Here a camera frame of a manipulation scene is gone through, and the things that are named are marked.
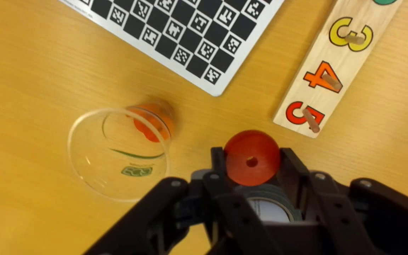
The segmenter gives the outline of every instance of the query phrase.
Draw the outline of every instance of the orange number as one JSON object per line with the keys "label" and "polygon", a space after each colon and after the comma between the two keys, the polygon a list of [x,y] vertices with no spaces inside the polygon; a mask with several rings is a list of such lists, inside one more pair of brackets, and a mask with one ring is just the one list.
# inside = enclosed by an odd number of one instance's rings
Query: orange number
{"label": "orange number", "polygon": [[306,72],[303,79],[307,81],[309,86],[312,88],[323,86],[336,94],[339,94],[343,89],[340,79],[334,74],[332,65],[326,61],[320,62],[316,74]]}
{"label": "orange number", "polygon": [[[296,101],[293,103],[290,103],[286,109],[286,118],[290,123],[293,125],[305,125],[306,123],[306,118],[305,116],[296,116],[295,111],[300,109],[303,106],[303,102]],[[306,106],[306,111],[315,118],[316,123],[320,125],[320,122],[323,120],[323,118],[326,116],[324,113],[316,111],[312,106]]]}

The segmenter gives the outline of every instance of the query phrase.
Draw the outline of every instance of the red ball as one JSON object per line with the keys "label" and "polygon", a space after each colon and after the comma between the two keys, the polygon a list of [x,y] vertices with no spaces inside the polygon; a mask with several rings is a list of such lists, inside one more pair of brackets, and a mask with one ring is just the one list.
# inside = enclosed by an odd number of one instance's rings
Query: red ball
{"label": "red ball", "polygon": [[241,186],[259,186],[279,170],[279,147],[266,133],[245,130],[224,147],[228,177]]}

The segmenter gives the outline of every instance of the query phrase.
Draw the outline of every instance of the transparent cup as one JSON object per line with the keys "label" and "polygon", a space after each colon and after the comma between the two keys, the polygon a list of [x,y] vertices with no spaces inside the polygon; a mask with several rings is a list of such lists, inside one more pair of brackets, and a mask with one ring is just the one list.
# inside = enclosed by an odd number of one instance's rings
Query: transparent cup
{"label": "transparent cup", "polygon": [[167,176],[173,132],[164,102],[88,112],[68,136],[72,169],[98,194],[135,203]]}

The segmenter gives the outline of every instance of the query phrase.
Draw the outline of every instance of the number 4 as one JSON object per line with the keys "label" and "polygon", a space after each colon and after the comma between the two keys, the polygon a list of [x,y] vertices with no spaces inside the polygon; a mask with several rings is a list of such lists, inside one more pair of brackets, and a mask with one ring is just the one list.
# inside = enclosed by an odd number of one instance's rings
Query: number 4
{"label": "number 4", "polygon": [[320,62],[316,74],[306,72],[303,79],[307,81],[309,86],[312,88],[323,86],[336,94],[339,94],[343,89],[340,79],[337,78],[332,65],[326,61]]}

